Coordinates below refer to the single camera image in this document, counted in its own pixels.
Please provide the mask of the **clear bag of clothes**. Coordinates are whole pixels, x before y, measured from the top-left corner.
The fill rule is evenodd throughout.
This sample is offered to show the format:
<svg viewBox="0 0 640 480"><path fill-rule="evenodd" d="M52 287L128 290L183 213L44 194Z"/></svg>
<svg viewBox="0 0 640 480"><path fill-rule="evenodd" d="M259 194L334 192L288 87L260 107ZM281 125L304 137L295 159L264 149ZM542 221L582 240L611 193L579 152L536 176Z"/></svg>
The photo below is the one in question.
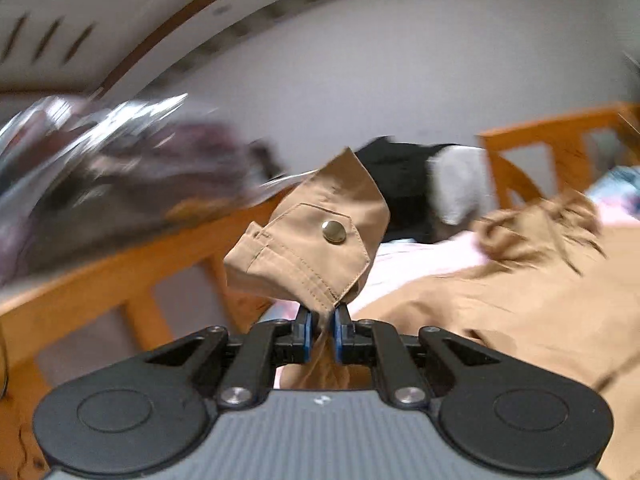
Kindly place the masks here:
<svg viewBox="0 0 640 480"><path fill-rule="evenodd" d="M271 146L187 94L106 107L46 96L1 128L1 281L238 206Z"/></svg>

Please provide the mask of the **pink bed sheet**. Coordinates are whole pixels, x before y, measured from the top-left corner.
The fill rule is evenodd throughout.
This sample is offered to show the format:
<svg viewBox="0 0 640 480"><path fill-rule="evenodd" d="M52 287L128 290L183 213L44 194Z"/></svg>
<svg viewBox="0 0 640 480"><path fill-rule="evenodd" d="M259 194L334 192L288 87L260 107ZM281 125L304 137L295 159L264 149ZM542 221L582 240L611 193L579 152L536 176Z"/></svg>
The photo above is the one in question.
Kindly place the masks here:
<svg viewBox="0 0 640 480"><path fill-rule="evenodd" d="M427 278L426 298L445 300L416 332L437 325L600 391L638 352L627 322L639 307L639 223L585 195L497 210L432 246L385 244L369 280L408 285L405 258L407 282ZM353 315L396 288L373 283Z"/></svg>

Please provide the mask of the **light blue bed sheet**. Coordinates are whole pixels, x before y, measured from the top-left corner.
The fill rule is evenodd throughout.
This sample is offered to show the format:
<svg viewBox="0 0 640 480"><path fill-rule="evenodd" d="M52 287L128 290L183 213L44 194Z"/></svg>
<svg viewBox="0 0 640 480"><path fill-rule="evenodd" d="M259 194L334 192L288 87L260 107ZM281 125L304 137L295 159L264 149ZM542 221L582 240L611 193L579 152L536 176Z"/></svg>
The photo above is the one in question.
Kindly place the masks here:
<svg viewBox="0 0 640 480"><path fill-rule="evenodd" d="M588 188L592 200L634 200L639 197L638 166L616 166Z"/></svg>

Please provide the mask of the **wooden bed frame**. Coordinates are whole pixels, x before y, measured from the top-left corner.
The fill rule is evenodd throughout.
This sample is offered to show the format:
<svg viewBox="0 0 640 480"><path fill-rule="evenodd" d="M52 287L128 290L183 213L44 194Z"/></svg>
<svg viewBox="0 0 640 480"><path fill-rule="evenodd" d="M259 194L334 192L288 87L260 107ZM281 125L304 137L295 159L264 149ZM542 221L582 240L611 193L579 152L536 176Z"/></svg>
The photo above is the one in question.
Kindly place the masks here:
<svg viewBox="0 0 640 480"><path fill-rule="evenodd" d="M555 181L559 190L577 188L586 192L593 180L588 169L587 136L596 130L611 129L632 151L633 162L639 163L639 104L623 103L586 110L575 114L543 119L481 133L478 138L487 151L483 160L488 167L501 208L511 207L509 192L518 194L526 202L541 199L541 192L533 180L513 162L504 158L505 152L544 144L552 159ZM95 321L100 315L116 307L124 310L126 322L143 350L154 349L171 341L168 324L152 296L152 286L161 278L186 269L191 263L205 263L209 279L222 304L241 332L248 330L250 321L258 313L266 312L267 300L245 292L235 292L226 284L222 270L222 256L236 242L250 220L266 220L281 192L265 205L258 205L221 220L206 222L204 226L186 229L178 234L161 236L158 240L126 249L116 256L84 264L65 271L60 278L46 278L44 282L27 285L26 292L9 292L1 299L1 329L9 344L9 391L1 400L1 479L42 479L48 471L30 423L37 401L51 387L43 378L35 356ZM409 279L409 260L401 260L400 274ZM365 314L381 315L383 321L393 322L397 328L416 333L418 322L435 322L436 310L445 307L444 301L427 299L427 278L416 278L408 285L392 285L392 276L376 282L394 288L378 299L363 300L364 307L356 318ZM613 451L606 452L604 471L615 479L639 479L639 307L634 318L627 322L638 352L626 367L602 382L603 392L614 401L616 429Z"/></svg>

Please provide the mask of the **tan hooded jacket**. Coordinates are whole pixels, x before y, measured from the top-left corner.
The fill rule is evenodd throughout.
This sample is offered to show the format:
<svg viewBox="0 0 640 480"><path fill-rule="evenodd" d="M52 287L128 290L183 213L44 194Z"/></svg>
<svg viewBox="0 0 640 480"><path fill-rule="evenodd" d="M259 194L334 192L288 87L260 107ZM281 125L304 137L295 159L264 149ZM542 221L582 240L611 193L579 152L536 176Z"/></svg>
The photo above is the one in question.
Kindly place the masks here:
<svg viewBox="0 0 640 480"><path fill-rule="evenodd" d="M370 278L390 212L366 168L344 151L296 186L266 224L224 257L227 282L293 300L329 325ZM417 278L360 314L416 334L435 325L582 382L608 402L614 434L601 471L639 474L639 226L603 222L568 191L474 223L478 266Z"/></svg>

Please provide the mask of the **grey white towel on rail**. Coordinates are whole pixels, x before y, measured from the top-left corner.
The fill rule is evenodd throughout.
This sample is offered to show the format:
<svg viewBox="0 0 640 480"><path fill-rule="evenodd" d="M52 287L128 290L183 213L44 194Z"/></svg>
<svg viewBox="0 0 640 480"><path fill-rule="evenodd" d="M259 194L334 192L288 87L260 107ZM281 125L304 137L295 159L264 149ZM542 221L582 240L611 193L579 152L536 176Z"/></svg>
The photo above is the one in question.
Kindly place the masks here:
<svg viewBox="0 0 640 480"><path fill-rule="evenodd" d="M497 208L484 148L449 145L426 162L431 205L442 223L461 226Z"/></svg>

